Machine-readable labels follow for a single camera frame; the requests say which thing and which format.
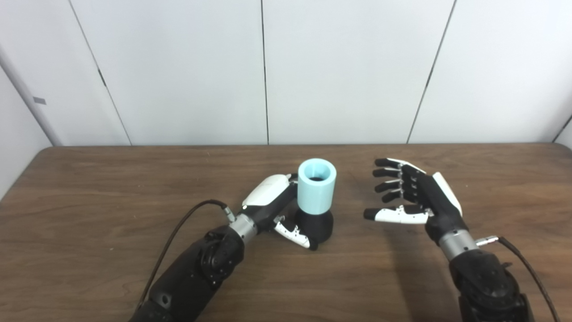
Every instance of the black cup base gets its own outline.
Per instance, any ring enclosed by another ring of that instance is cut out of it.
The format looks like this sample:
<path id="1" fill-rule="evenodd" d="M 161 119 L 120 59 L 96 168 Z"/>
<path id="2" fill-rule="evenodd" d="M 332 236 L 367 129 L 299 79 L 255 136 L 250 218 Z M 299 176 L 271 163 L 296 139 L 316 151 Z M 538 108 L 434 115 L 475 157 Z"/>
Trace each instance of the black cup base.
<path id="1" fill-rule="evenodd" d="M 333 215 L 329 210 L 321 215 L 310 215 L 298 209 L 295 222 L 301 233 L 319 244 L 328 240 L 332 235 Z"/>

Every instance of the robotic arm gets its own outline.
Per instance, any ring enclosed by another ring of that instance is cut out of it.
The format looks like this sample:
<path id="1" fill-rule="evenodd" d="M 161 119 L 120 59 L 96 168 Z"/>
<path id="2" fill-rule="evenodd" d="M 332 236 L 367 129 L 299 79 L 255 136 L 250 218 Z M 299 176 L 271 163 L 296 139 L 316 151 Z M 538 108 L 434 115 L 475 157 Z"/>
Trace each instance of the robotic arm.
<path id="1" fill-rule="evenodd" d="M 195 321 L 223 281 L 244 258 L 245 245 L 264 230 L 312 250 L 317 243 L 278 214 L 296 198 L 297 176 L 272 175 L 244 200 L 237 216 L 225 210 L 230 224 L 209 231 L 171 264 L 149 291 L 149 298 L 129 322 Z"/>
<path id="2" fill-rule="evenodd" d="M 411 205 L 366 209 L 364 218 L 380 222 L 425 224 L 429 238 L 449 260 L 464 322 L 534 322 L 530 304 L 515 278 L 498 258 L 479 247 L 496 237 L 475 241 L 463 220 L 459 201 L 441 173 L 427 175 L 413 164 L 397 159 L 375 160 L 375 177 L 394 179 L 375 187 L 387 203 L 405 199 Z"/>

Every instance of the cable connector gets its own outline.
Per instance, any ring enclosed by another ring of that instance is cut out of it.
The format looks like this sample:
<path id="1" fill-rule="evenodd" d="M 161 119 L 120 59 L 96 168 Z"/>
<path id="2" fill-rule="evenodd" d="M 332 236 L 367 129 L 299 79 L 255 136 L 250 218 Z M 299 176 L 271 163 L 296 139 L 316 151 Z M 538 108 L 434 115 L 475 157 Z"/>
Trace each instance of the cable connector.
<path id="1" fill-rule="evenodd" d="M 488 244 L 492 244 L 492 243 L 494 243 L 494 242 L 496 242 L 496 241 L 498 241 L 498 240 L 499 240 L 498 236 L 492 235 L 492 236 L 488 236 L 488 237 L 484 237 L 484 238 L 479 238 L 479 239 L 477 239 L 477 240 L 475 241 L 475 244 L 476 244 L 477 246 L 481 247 L 481 246 L 485 246 L 485 245 L 488 245 Z"/>
<path id="2" fill-rule="evenodd" d="M 234 213 L 232 213 L 232 210 L 229 207 L 226 207 L 223 209 L 224 213 L 227 214 L 227 218 L 229 222 L 235 222 L 236 221 L 236 216 Z"/>

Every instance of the wooden table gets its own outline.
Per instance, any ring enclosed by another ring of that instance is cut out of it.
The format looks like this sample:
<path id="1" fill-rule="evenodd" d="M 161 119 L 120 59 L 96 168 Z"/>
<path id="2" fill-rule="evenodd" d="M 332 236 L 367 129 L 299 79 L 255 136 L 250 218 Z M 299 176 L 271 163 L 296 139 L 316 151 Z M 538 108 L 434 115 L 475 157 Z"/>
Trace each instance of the wooden table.
<path id="1" fill-rule="evenodd" d="M 38 154 L 0 203 L 0 321 L 127 321 L 181 216 L 203 199 L 237 210 L 268 175 L 312 157 L 338 179 L 332 238 L 305 250 L 275 233 L 245 260 L 199 321 L 459 321 L 447 261 L 423 226 L 362 219 L 382 206 L 375 158 L 441 171 L 475 238 L 504 235 L 572 320 L 572 152 L 556 144 L 57 147 Z M 225 223 L 214 206 L 181 229 L 160 272 Z M 510 268 L 537 321 L 546 304 L 522 264 Z"/>

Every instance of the white wall panel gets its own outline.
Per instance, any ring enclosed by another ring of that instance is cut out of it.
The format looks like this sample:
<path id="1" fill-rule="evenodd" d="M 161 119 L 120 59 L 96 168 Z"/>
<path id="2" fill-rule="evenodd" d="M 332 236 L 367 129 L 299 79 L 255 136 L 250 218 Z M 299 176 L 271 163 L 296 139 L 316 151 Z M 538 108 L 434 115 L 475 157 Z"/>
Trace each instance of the white wall panel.
<path id="1" fill-rule="evenodd" d="M 0 68 L 0 200 L 34 156 L 49 146 L 46 135 Z"/>
<path id="2" fill-rule="evenodd" d="M 270 143 L 405 143 L 453 1 L 264 1 Z"/>
<path id="3" fill-rule="evenodd" d="M 129 144 L 67 0 L 0 0 L 0 47 L 57 142 Z"/>
<path id="4" fill-rule="evenodd" d="M 572 113 L 572 2 L 459 1 L 410 143 L 550 142 Z"/>
<path id="5" fill-rule="evenodd" d="M 259 0 L 72 4 L 133 144 L 266 144 Z"/>
<path id="6" fill-rule="evenodd" d="M 568 124 L 562 133 L 558 136 L 556 143 L 564 144 L 569 149 L 572 149 L 572 125 Z"/>

